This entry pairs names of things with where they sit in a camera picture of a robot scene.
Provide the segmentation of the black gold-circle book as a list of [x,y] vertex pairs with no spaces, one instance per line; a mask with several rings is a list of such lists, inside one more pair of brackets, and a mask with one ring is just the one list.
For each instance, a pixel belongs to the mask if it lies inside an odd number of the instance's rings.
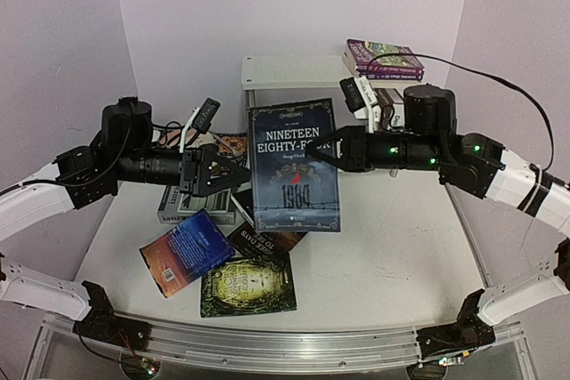
[[236,206],[237,210],[241,213],[243,218],[253,227],[255,225],[255,214],[253,209],[253,193],[252,189],[240,190],[231,195],[233,204]]

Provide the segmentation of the dark blue barcode book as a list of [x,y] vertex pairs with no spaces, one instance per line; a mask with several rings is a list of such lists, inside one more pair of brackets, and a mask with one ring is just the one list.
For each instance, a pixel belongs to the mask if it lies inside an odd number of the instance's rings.
[[338,170],[305,153],[336,130],[332,99],[248,110],[253,222],[263,232],[339,232]]

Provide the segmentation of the grey ianra book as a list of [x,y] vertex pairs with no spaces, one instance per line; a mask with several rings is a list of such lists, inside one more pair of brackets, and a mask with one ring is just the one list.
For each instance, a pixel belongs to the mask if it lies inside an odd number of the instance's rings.
[[178,224],[205,209],[218,225],[234,225],[236,213],[231,194],[228,189],[202,198],[182,193],[178,187],[166,186],[157,217],[162,224]]

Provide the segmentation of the Decorate Furniture large book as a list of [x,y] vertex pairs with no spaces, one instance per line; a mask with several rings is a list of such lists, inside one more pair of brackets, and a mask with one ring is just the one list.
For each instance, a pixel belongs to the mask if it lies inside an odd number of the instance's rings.
[[401,130],[405,127],[404,100],[393,88],[375,88],[381,114],[379,129],[384,131]]

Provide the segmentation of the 52-Storey Treehouse book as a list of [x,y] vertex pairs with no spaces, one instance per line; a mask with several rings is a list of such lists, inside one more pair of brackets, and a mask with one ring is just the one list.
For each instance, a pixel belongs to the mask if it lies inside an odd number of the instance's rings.
[[424,71],[421,70],[417,74],[399,74],[399,73],[380,73],[374,71],[356,70],[356,77],[366,77],[370,81],[421,81],[424,77]]

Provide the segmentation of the blue orange paperback book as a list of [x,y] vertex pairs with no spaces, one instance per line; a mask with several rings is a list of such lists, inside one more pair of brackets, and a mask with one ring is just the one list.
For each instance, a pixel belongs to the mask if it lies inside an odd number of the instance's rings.
[[234,247],[204,209],[139,252],[166,298],[235,256]]

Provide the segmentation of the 117-Storey Treehouse book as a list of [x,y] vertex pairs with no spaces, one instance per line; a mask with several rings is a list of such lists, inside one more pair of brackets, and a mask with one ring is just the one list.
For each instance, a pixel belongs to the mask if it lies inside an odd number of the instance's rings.
[[342,60],[351,72],[421,76],[424,65],[411,48],[393,44],[347,39]]

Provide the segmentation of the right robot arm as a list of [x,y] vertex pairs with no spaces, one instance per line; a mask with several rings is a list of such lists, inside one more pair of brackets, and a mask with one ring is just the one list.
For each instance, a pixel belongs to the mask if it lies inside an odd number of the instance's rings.
[[[350,173],[377,169],[435,171],[439,182],[490,199],[569,234],[569,185],[480,133],[457,133],[455,95],[433,85],[403,91],[403,126],[383,128],[378,93],[365,78],[340,83],[348,109],[363,121],[308,143],[305,153]],[[569,241],[553,258],[497,287],[468,295],[453,323],[424,327],[422,360],[459,356],[495,340],[494,326],[569,293]]]

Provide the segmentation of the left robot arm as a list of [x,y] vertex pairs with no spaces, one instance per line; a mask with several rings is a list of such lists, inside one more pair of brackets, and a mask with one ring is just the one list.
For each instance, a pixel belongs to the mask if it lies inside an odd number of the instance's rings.
[[[154,140],[152,106],[125,97],[102,111],[92,142],[60,154],[29,178],[1,192],[1,238],[57,214],[116,196],[121,182],[172,185],[205,197],[248,182],[244,167],[203,148],[161,148]],[[74,321],[81,336],[117,338],[117,316],[104,288],[89,281],[66,283],[19,263],[1,261],[1,298]]]

